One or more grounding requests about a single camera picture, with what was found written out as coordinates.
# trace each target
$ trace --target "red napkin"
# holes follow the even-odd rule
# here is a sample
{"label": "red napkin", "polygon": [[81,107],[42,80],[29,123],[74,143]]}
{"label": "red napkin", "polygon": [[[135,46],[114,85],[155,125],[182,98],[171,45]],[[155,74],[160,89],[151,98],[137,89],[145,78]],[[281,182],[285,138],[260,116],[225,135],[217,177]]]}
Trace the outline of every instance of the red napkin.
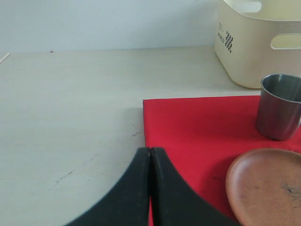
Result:
{"label": "red napkin", "polygon": [[261,147],[301,152],[301,130],[288,141],[273,141],[257,132],[259,98],[203,97],[143,102],[146,146],[165,148],[192,189],[233,219],[225,178],[235,158]]}

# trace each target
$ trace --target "brown plate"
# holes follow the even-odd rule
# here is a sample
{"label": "brown plate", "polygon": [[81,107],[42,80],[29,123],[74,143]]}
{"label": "brown plate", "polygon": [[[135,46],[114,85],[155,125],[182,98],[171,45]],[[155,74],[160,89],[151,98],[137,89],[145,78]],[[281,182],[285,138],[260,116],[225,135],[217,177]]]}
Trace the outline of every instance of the brown plate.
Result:
{"label": "brown plate", "polygon": [[226,191],[244,226],[301,226],[301,154],[249,151],[230,166]]}

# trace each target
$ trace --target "white table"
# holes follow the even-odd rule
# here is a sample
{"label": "white table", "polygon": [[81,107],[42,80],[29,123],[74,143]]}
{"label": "white table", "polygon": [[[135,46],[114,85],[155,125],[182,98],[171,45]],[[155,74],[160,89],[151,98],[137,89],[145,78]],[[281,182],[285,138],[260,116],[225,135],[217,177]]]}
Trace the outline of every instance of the white table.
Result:
{"label": "white table", "polygon": [[0,65],[0,225],[61,226],[103,197],[145,145],[143,99],[255,94],[211,46],[12,54]]}

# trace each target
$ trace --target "storage bin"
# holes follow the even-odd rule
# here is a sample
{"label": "storage bin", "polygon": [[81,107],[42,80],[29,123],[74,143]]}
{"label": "storage bin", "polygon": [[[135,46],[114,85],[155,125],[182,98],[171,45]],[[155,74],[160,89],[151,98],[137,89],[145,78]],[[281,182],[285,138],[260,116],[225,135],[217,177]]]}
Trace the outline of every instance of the storage bin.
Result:
{"label": "storage bin", "polygon": [[238,85],[301,76],[301,0],[220,0],[214,50]]}

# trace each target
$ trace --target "stainless steel cup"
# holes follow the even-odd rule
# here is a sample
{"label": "stainless steel cup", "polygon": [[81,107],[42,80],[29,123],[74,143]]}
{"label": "stainless steel cup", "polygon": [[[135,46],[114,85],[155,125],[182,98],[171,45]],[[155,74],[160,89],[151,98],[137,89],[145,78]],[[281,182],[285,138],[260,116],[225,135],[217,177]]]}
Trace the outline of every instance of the stainless steel cup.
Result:
{"label": "stainless steel cup", "polygon": [[274,140],[288,140],[301,119],[301,78],[272,74],[261,81],[256,128]]}

